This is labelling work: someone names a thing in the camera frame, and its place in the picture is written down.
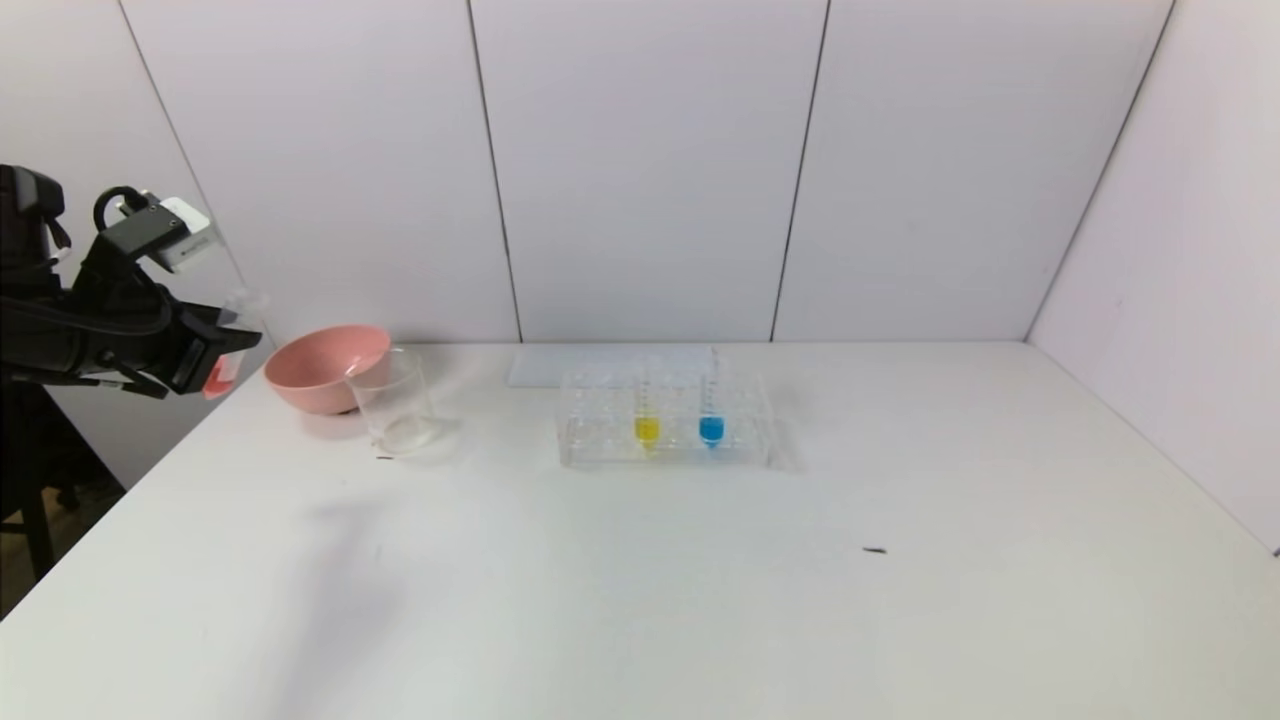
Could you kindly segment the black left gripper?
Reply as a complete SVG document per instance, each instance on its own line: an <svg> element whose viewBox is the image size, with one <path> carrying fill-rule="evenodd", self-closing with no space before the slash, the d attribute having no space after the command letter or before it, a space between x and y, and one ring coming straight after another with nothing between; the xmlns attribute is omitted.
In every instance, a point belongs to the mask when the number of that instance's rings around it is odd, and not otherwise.
<svg viewBox="0 0 1280 720"><path fill-rule="evenodd" d="M114 337L104 366L123 377L122 388L141 396L198 393L220 354L248 351L262 340L260 313L180 301L160 286L168 322L157 333Z"/></svg>

